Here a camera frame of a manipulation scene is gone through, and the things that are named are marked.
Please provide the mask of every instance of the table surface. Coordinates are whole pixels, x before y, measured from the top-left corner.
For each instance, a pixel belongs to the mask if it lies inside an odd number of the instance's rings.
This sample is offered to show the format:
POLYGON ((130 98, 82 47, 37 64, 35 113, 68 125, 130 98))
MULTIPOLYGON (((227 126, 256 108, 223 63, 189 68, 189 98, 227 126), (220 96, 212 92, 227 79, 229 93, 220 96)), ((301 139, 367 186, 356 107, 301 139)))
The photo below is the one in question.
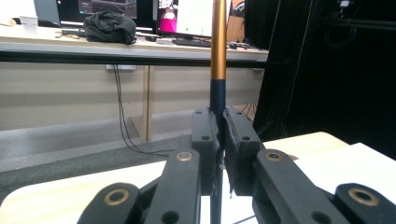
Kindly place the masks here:
MULTIPOLYGON (((210 65, 210 49, 177 46, 171 42, 171 39, 158 39, 157 42, 149 42, 143 37, 138 37, 135 44, 124 45, 87 42, 85 38, 73 39, 64 36, 56 38, 55 33, 60 31, 59 28, 38 27, 37 35, 27 36, 19 25, 13 27, 0 26, 0 56, 12 56, 13 60, 19 60, 20 62, 28 61, 27 56, 36 53, 34 55, 42 61, 47 60, 46 63, 71 54, 74 57, 64 58, 65 63, 67 63, 67 60, 73 61, 76 57, 81 57, 81 59, 85 59, 85 63, 109 63, 110 60, 126 63, 134 59, 136 64, 149 64, 158 63, 155 60, 162 59, 186 65, 189 65, 188 62, 193 63, 201 60, 206 65, 210 65), (90 62, 87 55, 96 56, 96 58, 90 62)), ((241 48, 227 49, 226 54, 227 62, 234 63, 251 62, 257 64, 257 62, 265 62, 267 56, 268 50, 241 48)), ((1 57, 1 60, 7 62, 7 57, 1 57)))
MULTIPOLYGON (((327 133, 311 133, 267 142, 264 145, 268 148, 283 150, 298 157, 299 160, 315 153, 348 146, 327 133)), ((10 193, 2 203, 0 223, 76 223, 83 209, 100 189, 117 182, 131 183, 141 188, 160 176, 163 167, 164 162, 156 162, 17 189, 10 193)), ((228 183, 226 173, 224 178, 224 183, 228 183)), ((223 216, 224 223, 235 222, 254 215, 249 197, 230 199, 228 185, 225 184, 223 187, 223 214, 235 214, 233 217, 223 216), (246 205, 246 210, 232 212, 235 209, 233 205, 240 207, 241 204, 246 205)), ((208 199, 203 197, 202 220, 208 217, 209 212, 205 204, 208 204, 208 199)))

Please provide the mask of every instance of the computer monitor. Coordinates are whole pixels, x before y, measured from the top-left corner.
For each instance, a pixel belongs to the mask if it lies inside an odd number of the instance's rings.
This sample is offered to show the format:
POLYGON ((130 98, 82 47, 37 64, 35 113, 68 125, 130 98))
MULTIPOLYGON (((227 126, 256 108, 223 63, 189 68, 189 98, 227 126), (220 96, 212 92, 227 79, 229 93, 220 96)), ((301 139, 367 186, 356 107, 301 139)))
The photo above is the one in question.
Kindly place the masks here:
MULTIPOLYGON (((227 1, 226 15, 231 0, 227 1)), ((158 0, 157 34, 211 37, 213 0, 158 0)))
POLYGON ((99 11, 113 11, 134 20, 136 30, 152 31, 152 0, 56 0, 62 27, 82 27, 84 19, 99 11))

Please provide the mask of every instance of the white wall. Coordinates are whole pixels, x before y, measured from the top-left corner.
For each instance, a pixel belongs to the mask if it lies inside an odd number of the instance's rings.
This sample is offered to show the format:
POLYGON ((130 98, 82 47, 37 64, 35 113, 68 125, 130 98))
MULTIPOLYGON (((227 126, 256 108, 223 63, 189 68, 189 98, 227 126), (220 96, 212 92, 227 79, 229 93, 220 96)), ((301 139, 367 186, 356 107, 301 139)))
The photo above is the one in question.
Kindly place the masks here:
POLYGON ((0 19, 7 20, 19 16, 36 16, 34 0, 0 1, 0 19))

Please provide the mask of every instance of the gold pole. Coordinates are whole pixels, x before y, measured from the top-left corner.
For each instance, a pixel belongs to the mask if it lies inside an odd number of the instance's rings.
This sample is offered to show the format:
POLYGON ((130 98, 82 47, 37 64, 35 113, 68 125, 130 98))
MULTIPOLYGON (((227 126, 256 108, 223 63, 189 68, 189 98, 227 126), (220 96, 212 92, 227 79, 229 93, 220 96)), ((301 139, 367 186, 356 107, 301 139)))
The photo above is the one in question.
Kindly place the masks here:
POLYGON ((226 68, 226 0, 213 1, 211 78, 225 79, 226 68))

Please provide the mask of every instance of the keyboard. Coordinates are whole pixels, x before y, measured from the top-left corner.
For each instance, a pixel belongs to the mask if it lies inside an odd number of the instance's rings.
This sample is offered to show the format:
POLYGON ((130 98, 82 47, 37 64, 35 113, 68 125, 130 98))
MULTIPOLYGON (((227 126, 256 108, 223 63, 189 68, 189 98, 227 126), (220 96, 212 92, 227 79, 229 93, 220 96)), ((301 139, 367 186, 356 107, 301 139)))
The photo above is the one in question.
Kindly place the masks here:
POLYGON ((187 40, 187 39, 173 39, 172 43, 180 46, 198 47, 198 48, 210 48, 211 43, 201 40, 187 40))

